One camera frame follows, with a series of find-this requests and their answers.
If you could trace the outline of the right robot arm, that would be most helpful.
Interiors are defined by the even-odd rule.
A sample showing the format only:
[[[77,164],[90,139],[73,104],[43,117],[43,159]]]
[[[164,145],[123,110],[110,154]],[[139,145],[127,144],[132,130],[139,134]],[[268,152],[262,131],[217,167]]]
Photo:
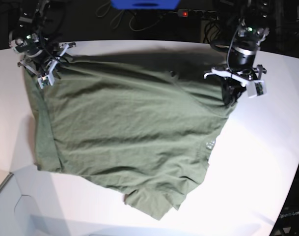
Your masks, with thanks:
[[[21,56],[17,63],[35,76],[41,85],[53,85],[54,70],[67,63],[67,50],[75,42],[60,44],[44,34],[50,0],[23,0],[17,26],[9,34],[9,47]]]

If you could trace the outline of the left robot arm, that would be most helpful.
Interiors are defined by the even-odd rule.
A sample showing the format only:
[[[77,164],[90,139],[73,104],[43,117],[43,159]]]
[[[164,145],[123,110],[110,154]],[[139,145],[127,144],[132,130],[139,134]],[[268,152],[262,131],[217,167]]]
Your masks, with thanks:
[[[262,75],[263,65],[254,65],[261,43],[270,33],[268,0],[237,0],[230,16],[220,18],[223,37],[210,42],[212,49],[226,54],[224,64],[212,66],[204,78],[221,79],[222,98],[226,106],[233,106],[246,92],[249,98],[267,93]]]

